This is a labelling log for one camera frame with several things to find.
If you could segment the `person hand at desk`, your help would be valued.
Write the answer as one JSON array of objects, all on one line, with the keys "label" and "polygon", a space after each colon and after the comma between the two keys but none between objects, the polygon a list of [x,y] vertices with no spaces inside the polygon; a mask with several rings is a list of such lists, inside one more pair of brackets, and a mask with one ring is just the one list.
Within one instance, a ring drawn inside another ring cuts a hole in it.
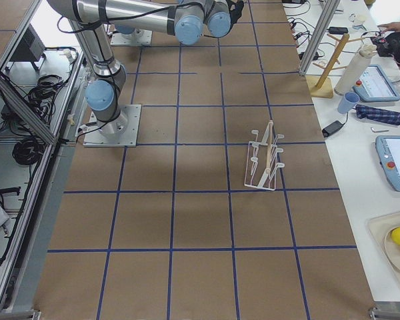
[{"label": "person hand at desk", "polygon": [[378,28],[381,32],[400,32],[400,21],[380,24]]}]

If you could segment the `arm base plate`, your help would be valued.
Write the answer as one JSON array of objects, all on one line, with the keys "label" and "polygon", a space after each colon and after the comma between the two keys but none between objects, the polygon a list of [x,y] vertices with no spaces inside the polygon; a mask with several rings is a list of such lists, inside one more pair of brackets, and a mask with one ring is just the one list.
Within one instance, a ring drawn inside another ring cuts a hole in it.
[{"label": "arm base plate", "polygon": [[114,47],[142,47],[150,46],[152,31],[136,29],[130,34],[114,33],[111,37],[111,46]]},{"label": "arm base plate", "polygon": [[97,122],[94,112],[91,112],[89,120],[95,124],[85,130],[87,134],[84,135],[83,146],[135,147],[140,117],[141,105],[122,105],[120,116],[99,129],[103,123]]}]

